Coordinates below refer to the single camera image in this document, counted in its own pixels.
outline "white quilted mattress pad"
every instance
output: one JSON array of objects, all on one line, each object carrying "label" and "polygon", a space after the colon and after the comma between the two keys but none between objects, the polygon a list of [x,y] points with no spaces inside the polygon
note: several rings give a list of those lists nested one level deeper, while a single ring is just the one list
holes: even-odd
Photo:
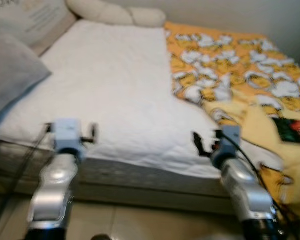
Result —
[{"label": "white quilted mattress pad", "polygon": [[[109,26],[78,21],[42,61],[53,75],[21,99],[0,124],[0,140],[28,146],[44,123],[78,118],[83,134],[98,124],[87,157],[218,178],[199,157],[192,132],[214,141],[215,123],[204,111],[172,93],[163,28]],[[51,147],[50,141],[41,146]],[[254,153],[256,147],[245,143]],[[257,150],[257,158],[265,155]]]}]

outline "yellow blanket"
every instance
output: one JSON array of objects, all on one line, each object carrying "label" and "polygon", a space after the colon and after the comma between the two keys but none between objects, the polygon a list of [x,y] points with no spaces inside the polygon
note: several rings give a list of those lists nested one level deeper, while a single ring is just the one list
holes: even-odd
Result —
[{"label": "yellow blanket", "polygon": [[283,172],[259,166],[273,198],[300,218],[300,143],[283,142],[274,119],[300,120],[300,67],[260,34],[165,25],[173,93],[242,138],[278,154]]}]

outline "black cable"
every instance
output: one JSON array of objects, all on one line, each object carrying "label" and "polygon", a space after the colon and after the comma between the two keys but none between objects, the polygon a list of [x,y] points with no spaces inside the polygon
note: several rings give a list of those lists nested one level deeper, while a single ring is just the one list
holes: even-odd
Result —
[{"label": "black cable", "polygon": [[0,220],[1,217],[6,209],[6,206],[9,202],[9,200],[11,199],[11,197],[14,194],[14,191],[19,183],[19,180],[21,179],[21,177],[23,176],[27,166],[29,165],[29,162],[31,160],[31,157],[33,156],[34,152],[37,150],[38,146],[41,144],[41,142],[44,140],[44,138],[46,137],[47,132],[50,131],[50,124],[46,124],[44,129],[42,130],[42,132],[39,134],[37,140],[35,140],[33,142],[33,146],[31,146],[28,151],[24,154],[23,156],[23,162],[21,164],[21,166],[19,167],[17,173],[15,174],[10,186],[7,189],[6,194],[4,195],[4,198],[0,204]]},{"label": "black cable", "polygon": [[[246,153],[242,150],[242,148],[235,142],[233,141],[229,136],[225,135],[222,131],[220,132],[222,134],[222,136],[227,139],[233,146],[235,146],[235,148],[242,153],[242,155],[245,157],[246,161],[249,163],[249,165],[251,166],[252,170],[254,171],[254,173],[256,174],[258,180],[261,182],[261,184],[263,185],[264,189],[269,192],[266,183],[264,181],[264,179],[262,178],[262,176],[260,175],[259,171],[257,170],[257,168],[255,167],[255,165],[252,163],[252,161],[250,160],[250,158],[246,155]],[[291,233],[293,234],[294,238],[296,240],[300,240],[300,237],[298,235],[298,233],[296,232],[296,230],[293,227],[293,224],[291,222],[291,220],[289,219],[289,217],[286,215],[286,213],[282,210],[282,208],[279,206],[279,204],[273,199],[272,197],[272,201],[274,206],[277,208],[277,210],[281,213],[281,215],[283,216],[283,218],[286,220]]]}]

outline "wall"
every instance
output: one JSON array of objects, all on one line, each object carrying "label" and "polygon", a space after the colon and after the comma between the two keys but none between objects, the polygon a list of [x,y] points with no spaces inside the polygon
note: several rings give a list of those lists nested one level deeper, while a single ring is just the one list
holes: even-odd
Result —
[{"label": "wall", "polygon": [[300,0],[107,0],[156,7],[168,20],[221,30],[267,35],[300,64]]}]

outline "tile floor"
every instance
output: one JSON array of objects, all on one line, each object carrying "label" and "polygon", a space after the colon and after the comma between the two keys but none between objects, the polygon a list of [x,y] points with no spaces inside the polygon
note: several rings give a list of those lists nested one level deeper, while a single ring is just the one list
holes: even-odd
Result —
[{"label": "tile floor", "polygon": [[[27,227],[28,197],[14,197],[0,224],[0,240],[20,240]],[[67,240],[240,240],[235,217],[75,202]]]}]

